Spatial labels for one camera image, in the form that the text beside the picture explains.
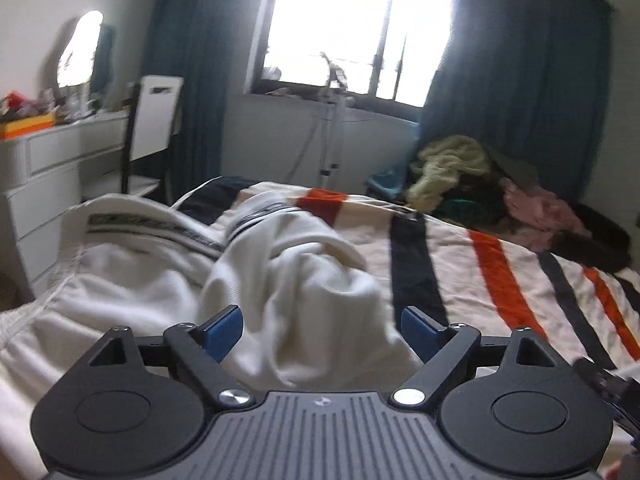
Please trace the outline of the person's right hand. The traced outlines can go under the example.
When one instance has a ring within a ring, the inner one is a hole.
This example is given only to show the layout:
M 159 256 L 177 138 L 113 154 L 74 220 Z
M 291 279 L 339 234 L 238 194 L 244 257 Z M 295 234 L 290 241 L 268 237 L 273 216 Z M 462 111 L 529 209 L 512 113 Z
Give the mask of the person's right hand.
M 607 471 L 605 471 L 604 478 L 605 480 L 617 480 L 620 475 L 620 470 L 622 469 L 622 462 L 618 460 L 615 464 L 613 464 Z

